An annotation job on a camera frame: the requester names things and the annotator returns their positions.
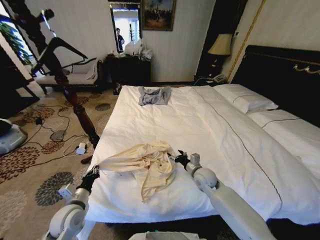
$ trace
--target white plug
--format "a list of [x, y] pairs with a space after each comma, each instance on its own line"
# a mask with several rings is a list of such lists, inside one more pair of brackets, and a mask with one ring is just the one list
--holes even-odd
[[58, 191], [60, 196], [66, 199], [67, 201], [72, 198], [75, 192], [76, 192], [76, 186], [71, 183], [63, 185]]
[[75, 152], [76, 154], [84, 154], [86, 152], [86, 144], [84, 142], [80, 142], [79, 147]]

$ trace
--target black headboard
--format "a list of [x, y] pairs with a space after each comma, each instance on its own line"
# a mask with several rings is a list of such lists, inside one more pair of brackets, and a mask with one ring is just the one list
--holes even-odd
[[320, 51], [249, 45], [232, 84], [320, 127]]

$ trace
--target wooden bedpost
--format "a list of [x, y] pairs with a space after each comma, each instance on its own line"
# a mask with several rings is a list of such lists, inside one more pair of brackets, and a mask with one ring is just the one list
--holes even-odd
[[[29, 39], [34, 42], [38, 53], [41, 54], [47, 47], [46, 38], [40, 30], [40, 23], [44, 21], [42, 14], [40, 13], [38, 17], [33, 16], [25, 4], [25, 0], [6, 1], [15, 13], [14, 18], [16, 23], [25, 30]], [[54, 13], [52, 10], [47, 9], [45, 10], [45, 16], [49, 19], [54, 16]], [[88, 134], [93, 147], [96, 148], [100, 138], [97, 135], [95, 127], [88, 117], [85, 108], [80, 104], [76, 91], [69, 86], [68, 78], [62, 72], [62, 66], [57, 56], [54, 53], [51, 53], [44, 61], [44, 64], [54, 74], [55, 81], [62, 87], [65, 98], [72, 104], [73, 112], [78, 117], [85, 133]]]

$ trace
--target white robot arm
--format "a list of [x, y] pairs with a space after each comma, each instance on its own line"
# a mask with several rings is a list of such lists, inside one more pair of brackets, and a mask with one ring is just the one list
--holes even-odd
[[97, 165], [82, 177], [82, 183], [77, 187], [73, 198], [54, 214], [49, 231], [42, 240], [71, 240], [81, 231], [88, 211], [91, 188], [99, 176], [99, 166]]
[[191, 155], [190, 160], [185, 152], [173, 157], [191, 174], [198, 188], [210, 199], [214, 209], [242, 240], [275, 240], [264, 219], [232, 188], [225, 186], [209, 168], [200, 165], [200, 156]]
[[[181, 163], [190, 173], [195, 184], [210, 199], [214, 209], [242, 240], [275, 240], [264, 219], [247, 204], [233, 189], [225, 186], [216, 174], [200, 165], [200, 156], [185, 152], [170, 156], [176, 163]], [[49, 231], [43, 240], [71, 240], [84, 226], [88, 210], [88, 198], [92, 185], [99, 177], [99, 166], [95, 166], [83, 178], [73, 198], [51, 219]]]

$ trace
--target patterned rug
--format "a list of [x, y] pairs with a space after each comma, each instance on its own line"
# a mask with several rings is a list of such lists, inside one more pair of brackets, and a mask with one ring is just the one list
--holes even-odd
[[[111, 90], [80, 92], [78, 96], [100, 135], [118, 96]], [[38, 118], [42, 126], [36, 125]], [[51, 217], [65, 204], [57, 191], [62, 185], [80, 183], [88, 168], [80, 160], [94, 149], [88, 143], [87, 153], [75, 155], [75, 148], [88, 138], [62, 92], [51, 92], [10, 120], [28, 139], [20, 148], [0, 156], [0, 238], [41, 239]]]

